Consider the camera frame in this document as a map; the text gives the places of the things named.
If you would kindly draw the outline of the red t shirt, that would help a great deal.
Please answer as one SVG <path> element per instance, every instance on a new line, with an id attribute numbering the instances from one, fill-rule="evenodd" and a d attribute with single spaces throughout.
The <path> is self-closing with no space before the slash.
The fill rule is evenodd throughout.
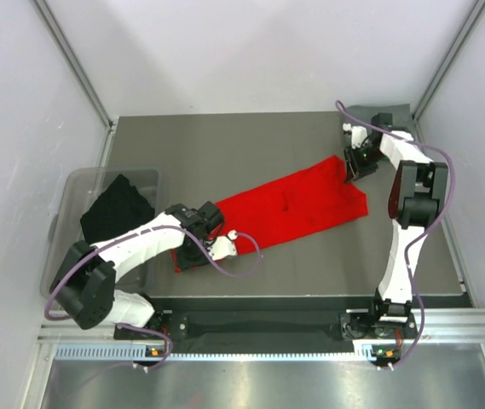
<path id="1" fill-rule="evenodd" d="M 368 214 L 367 196 L 346 183 L 344 162 L 331 156 L 306 169 L 216 203 L 221 233 L 247 233 L 261 249 L 352 222 Z"/>

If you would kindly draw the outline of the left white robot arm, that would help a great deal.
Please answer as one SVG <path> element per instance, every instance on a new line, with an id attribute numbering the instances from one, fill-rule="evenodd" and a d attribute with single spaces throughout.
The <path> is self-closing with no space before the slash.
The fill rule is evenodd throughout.
<path id="1" fill-rule="evenodd" d="M 67 317 L 88 330 L 100 323 L 130 325 L 143 337 L 162 330 L 162 317 L 145 297 L 116 288 L 131 270 L 174 251 L 179 269 L 235 256 L 232 230 L 215 236 L 224 223 L 222 212 L 207 202 L 199 209 L 174 204 L 150 222 L 118 237 L 94 244 L 72 245 L 49 288 Z"/>

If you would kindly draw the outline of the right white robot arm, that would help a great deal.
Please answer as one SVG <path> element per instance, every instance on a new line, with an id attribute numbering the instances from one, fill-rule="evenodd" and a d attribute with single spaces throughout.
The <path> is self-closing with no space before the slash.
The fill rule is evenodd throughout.
<path id="1" fill-rule="evenodd" d="M 380 112 L 370 125 L 343 124 L 349 137 L 344 148 L 346 182 L 357 181 L 387 159 L 395 170 L 387 211 L 392 241 L 384 276 L 370 310 L 349 313 L 346 337 L 391 337 L 396 331 L 414 331 L 413 279 L 427 230 L 441 215 L 447 197 L 448 166 L 422 152 L 410 132 L 393 128 L 393 116 Z"/>

